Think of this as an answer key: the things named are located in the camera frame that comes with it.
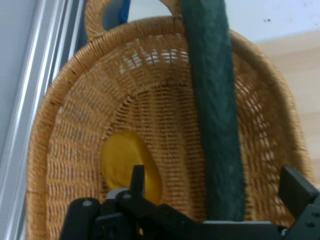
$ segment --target black clamp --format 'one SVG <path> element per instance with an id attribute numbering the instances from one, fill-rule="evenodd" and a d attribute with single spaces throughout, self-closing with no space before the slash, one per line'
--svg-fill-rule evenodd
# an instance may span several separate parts
<path id="1" fill-rule="evenodd" d="M 294 168 L 281 170 L 279 196 L 296 218 L 291 228 L 271 223 L 200 224 L 144 199 L 145 170 L 133 169 L 128 191 L 107 199 L 80 198 L 68 209 L 60 240 L 319 240 L 320 194 Z"/>

